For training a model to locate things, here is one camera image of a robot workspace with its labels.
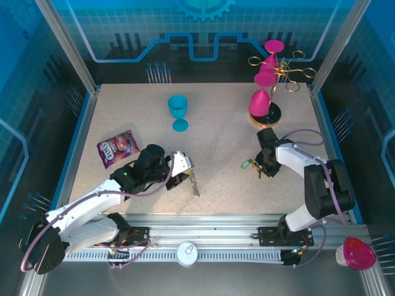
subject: glass enclosure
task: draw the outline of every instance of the glass enclosure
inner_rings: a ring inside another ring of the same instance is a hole
[[[173,83],[251,82],[258,69],[247,59],[267,57],[263,45],[270,39],[285,44],[278,57],[299,50],[306,55],[298,60],[302,67],[318,70],[354,0],[53,3],[101,84],[167,81],[147,76],[149,65],[170,71]]]
[[[52,3],[94,82],[103,84],[253,82],[258,67],[247,60],[266,58],[270,39],[285,44],[277,56],[293,59],[291,68],[318,71],[355,1]],[[395,235],[394,14],[395,2],[372,0],[320,92],[373,237]],[[7,241],[0,254],[9,266],[0,279],[4,295],[17,295],[23,274],[15,234],[57,198],[88,99],[34,0],[0,0],[0,41],[0,236]],[[312,82],[299,72],[290,78]],[[62,267],[51,274],[67,286],[62,276]],[[57,289],[48,287],[48,295]]]
[[[0,1],[0,42],[0,280],[18,295],[19,234],[48,209],[86,90],[34,1]]]
[[[395,235],[394,14],[393,1],[370,3],[322,88],[332,138],[373,238]]]

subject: gear logo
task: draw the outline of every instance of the gear logo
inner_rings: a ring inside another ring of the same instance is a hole
[[[186,17],[193,20],[207,19],[214,20],[215,17],[222,17],[223,12],[229,12],[230,6],[236,4],[235,0],[176,0],[175,5],[178,12],[184,12]]]

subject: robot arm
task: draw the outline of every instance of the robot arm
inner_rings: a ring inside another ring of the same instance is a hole
[[[189,176],[186,173],[194,168],[192,160],[180,151],[175,152],[173,158],[165,157],[164,153],[160,146],[148,145],[133,166],[128,163],[115,170],[109,179],[93,191],[44,216],[30,216],[30,227],[22,234],[19,248],[24,253],[31,248],[27,260],[36,272],[47,273],[59,265],[66,255],[101,242],[116,247],[129,245],[130,234],[136,231],[118,213],[107,215],[99,221],[87,222],[130,198],[125,196],[125,192],[127,195],[137,194],[146,191],[153,183],[164,181],[167,189],[171,190],[185,180]],[[40,238],[31,246],[39,234]]]
[[[354,207],[355,198],[342,161],[309,157],[310,154],[293,144],[293,141],[278,139],[271,128],[259,131],[257,137],[262,151],[257,155],[255,163],[265,175],[274,177],[280,167],[286,165],[304,178],[305,203],[281,219],[279,230],[283,237],[301,231],[326,216],[337,214],[329,182],[333,185],[341,211]],[[326,178],[322,164],[328,168],[330,180]]]

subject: snack bag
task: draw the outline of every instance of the snack bag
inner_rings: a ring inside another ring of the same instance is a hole
[[[140,152],[130,130],[98,144],[98,151],[104,167]]]

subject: beige table surface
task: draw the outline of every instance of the beige table surface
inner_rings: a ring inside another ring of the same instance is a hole
[[[254,126],[247,113],[254,83],[203,84],[104,84],[102,85],[88,137],[81,157],[70,201],[100,185],[117,168],[138,154],[104,169],[96,144],[130,129],[140,149],[154,143],[166,155],[180,150],[193,159],[201,196],[193,196],[190,180],[171,191],[163,189],[152,197],[136,197],[108,209],[106,213],[288,213],[304,202],[303,179],[282,166],[274,178],[240,165],[260,152]],[[177,133],[172,128],[167,101],[174,94],[188,98],[189,128]],[[280,138],[298,128],[318,130],[307,86],[291,93],[278,86],[276,102],[282,118],[274,128]],[[293,140],[317,142],[317,135],[300,133]],[[326,157],[324,146],[306,150]]]

